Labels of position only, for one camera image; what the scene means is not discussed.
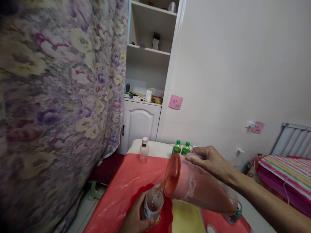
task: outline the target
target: striped blanket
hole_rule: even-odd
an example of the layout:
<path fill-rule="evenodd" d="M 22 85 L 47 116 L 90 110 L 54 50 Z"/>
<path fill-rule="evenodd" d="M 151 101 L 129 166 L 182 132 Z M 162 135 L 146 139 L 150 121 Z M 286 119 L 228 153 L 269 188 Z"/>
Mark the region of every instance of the striped blanket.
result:
<path fill-rule="evenodd" d="M 311 201 L 311 160 L 270 155 L 259 163 Z"/>

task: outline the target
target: pink bottle cap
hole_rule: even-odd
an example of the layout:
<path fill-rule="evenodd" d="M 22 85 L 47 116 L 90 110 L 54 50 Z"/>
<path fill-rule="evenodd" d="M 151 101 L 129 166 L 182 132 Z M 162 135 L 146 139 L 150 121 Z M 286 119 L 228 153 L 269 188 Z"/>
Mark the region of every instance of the pink bottle cap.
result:
<path fill-rule="evenodd" d="M 179 153 L 170 158 L 164 177 L 164 193 L 172 199 L 182 199 L 188 184 L 189 169 Z"/>

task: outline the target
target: hand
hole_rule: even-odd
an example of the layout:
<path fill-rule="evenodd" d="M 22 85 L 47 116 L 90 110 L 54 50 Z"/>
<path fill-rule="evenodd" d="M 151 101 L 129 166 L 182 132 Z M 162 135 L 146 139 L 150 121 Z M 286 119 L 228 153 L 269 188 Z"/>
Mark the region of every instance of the hand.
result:
<path fill-rule="evenodd" d="M 139 211 L 148 191 L 143 192 L 131 207 L 119 233 L 142 233 L 153 227 L 154 219 L 141 220 Z"/>
<path fill-rule="evenodd" d="M 238 170 L 231 166 L 213 146 L 195 147 L 192 152 L 205 156 L 206 160 L 202 160 L 195 155 L 190 155 L 185 157 L 187 161 L 200 166 L 227 185 L 234 181 L 234 176 Z"/>

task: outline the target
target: floral curtain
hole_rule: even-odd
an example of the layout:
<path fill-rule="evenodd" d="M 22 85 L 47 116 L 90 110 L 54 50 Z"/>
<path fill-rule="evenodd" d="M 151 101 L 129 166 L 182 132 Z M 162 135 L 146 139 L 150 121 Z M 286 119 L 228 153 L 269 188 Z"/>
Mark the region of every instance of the floral curtain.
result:
<path fill-rule="evenodd" d="M 10 231 L 62 232 L 92 168 L 120 142 L 128 1 L 6 2 L 1 221 Z"/>

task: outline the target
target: pink note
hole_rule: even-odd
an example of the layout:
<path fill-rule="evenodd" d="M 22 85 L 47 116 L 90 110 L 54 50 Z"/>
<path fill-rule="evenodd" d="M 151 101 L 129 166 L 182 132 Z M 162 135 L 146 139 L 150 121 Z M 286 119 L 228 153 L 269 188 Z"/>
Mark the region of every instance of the pink note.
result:
<path fill-rule="evenodd" d="M 265 123 L 255 121 L 255 124 L 258 125 L 259 127 L 257 128 L 253 127 L 251 132 L 261 134 L 261 131 L 263 130 L 263 127 L 265 126 Z"/>
<path fill-rule="evenodd" d="M 183 97 L 179 97 L 179 96 L 176 96 L 176 95 L 171 95 L 171 99 L 169 100 L 168 106 L 170 108 L 174 108 L 174 109 L 178 109 L 179 110 L 180 107 L 181 107 L 183 99 L 184 99 Z"/>

